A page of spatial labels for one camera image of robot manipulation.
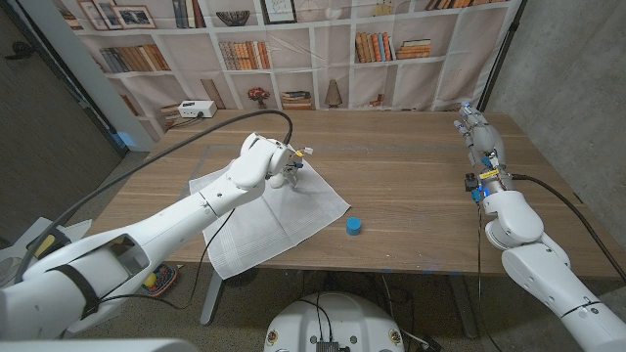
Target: yellow object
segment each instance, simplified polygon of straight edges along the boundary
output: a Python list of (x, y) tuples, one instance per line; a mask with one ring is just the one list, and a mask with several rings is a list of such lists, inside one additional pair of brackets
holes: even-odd
[(495, 175), (497, 175), (499, 173), (500, 173), (500, 171), (498, 171), (498, 169), (495, 169), (495, 170), (492, 170), (492, 171), (489, 171), (489, 172), (485, 172), (483, 174), (480, 174), (480, 179), (484, 180), (487, 177), (495, 176)]
[(41, 255), (41, 253), (43, 253), (44, 250), (48, 249), (48, 247), (51, 246), (52, 243), (54, 242), (55, 242), (55, 237), (52, 235), (48, 235), (46, 240), (44, 240), (44, 242), (41, 245), (39, 245), (39, 249), (35, 251), (35, 258), (39, 258), (39, 255)]
[(146, 279), (146, 281), (144, 282), (144, 286), (150, 288), (154, 286), (156, 282), (157, 282), (157, 274), (151, 273)]

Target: blue cap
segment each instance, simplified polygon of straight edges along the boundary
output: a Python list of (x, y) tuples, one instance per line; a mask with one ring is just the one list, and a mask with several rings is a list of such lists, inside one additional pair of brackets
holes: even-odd
[(345, 223), (345, 232), (350, 236), (357, 236), (361, 232), (361, 220), (351, 217)]

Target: black strap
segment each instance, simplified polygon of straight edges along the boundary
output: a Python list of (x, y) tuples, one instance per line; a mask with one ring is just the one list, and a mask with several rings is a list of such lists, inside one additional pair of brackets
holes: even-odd
[(56, 268), (52, 268), (48, 271), (57, 270), (65, 274), (70, 280), (74, 282), (76, 287), (80, 289), (83, 297), (85, 297), (85, 307), (82, 310), (82, 316), (80, 320), (87, 318), (88, 316), (98, 312), (98, 306), (100, 305), (100, 297), (96, 294), (94, 288), (89, 284), (82, 274), (69, 264), (64, 264)]

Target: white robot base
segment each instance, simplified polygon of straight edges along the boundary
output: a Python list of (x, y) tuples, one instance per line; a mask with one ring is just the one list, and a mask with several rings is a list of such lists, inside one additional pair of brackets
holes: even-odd
[[(316, 304), (326, 311), (328, 319), (320, 309), (318, 320)], [(317, 293), (308, 295), (274, 318), (265, 336), (264, 351), (402, 352), (404, 344), (400, 328), (379, 306), (350, 293), (322, 292), (319, 300)]]

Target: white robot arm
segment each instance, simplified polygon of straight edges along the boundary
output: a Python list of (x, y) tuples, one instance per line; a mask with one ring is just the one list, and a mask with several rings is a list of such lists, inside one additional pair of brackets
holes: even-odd
[(229, 170), (199, 192), (123, 228), (63, 247), (32, 265), (23, 281), (0, 290), (0, 339), (55, 338), (101, 322), (180, 245), (235, 207), (263, 194), (265, 181), (295, 180), (291, 147), (246, 138)]
[(507, 274), (550, 308), (585, 351), (623, 351), (626, 324), (574, 275), (565, 251), (544, 232), (523, 194), (514, 190), (496, 129), (469, 106), (461, 108), (461, 116), (464, 123), (455, 121), (455, 126), (479, 175), (480, 188), (474, 192), (484, 193), (485, 212), (497, 216), (485, 233), (503, 250)]

